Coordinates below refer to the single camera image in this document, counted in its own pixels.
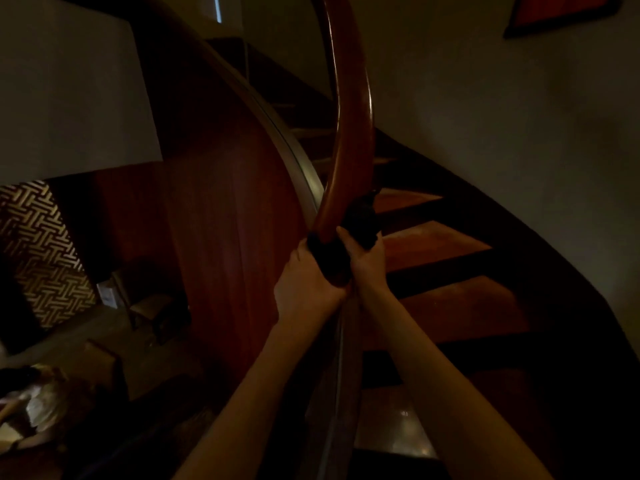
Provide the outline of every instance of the framed artwork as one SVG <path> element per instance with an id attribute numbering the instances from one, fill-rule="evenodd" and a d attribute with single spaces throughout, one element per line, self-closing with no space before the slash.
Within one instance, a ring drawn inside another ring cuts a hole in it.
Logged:
<path id="1" fill-rule="evenodd" d="M 622 0 L 516 0 L 505 38 L 553 30 L 615 14 Z"/>

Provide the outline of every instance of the geometric lattice pattern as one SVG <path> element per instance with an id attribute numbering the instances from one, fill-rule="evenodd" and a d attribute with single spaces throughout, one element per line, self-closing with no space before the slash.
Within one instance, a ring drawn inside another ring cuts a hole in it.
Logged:
<path id="1" fill-rule="evenodd" d="M 0 186 L 0 251 L 44 328 L 96 303 L 49 186 Z"/>

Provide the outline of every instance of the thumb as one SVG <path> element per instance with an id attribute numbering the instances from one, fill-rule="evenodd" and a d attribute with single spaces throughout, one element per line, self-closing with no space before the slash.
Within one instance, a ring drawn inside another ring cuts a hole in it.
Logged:
<path id="1" fill-rule="evenodd" d="M 338 226 L 335 231 L 338 233 L 338 237 L 344 244 L 344 247 L 347 249 L 347 253 L 352 259 L 364 254 L 364 249 L 362 249 L 361 245 L 359 245 L 351 234 L 349 234 L 347 229 Z"/>

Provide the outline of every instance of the wooden handrail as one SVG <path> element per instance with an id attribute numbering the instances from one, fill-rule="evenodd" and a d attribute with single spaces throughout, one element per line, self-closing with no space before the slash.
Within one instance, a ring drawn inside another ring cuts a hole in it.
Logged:
<path id="1" fill-rule="evenodd" d="M 325 244 L 336 238 L 348 205 L 371 190 L 373 110 L 364 48 L 349 0 L 312 0 L 324 38 L 337 105 L 332 165 L 313 231 Z"/>

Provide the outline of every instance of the person's left hand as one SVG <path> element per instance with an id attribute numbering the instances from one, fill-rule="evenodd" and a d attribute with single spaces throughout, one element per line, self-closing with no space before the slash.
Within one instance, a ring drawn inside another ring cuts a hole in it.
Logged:
<path id="1" fill-rule="evenodd" d="M 281 331 L 288 340 L 310 346 L 348 293 L 349 287 L 337 288 L 325 279 L 303 239 L 273 289 Z"/>

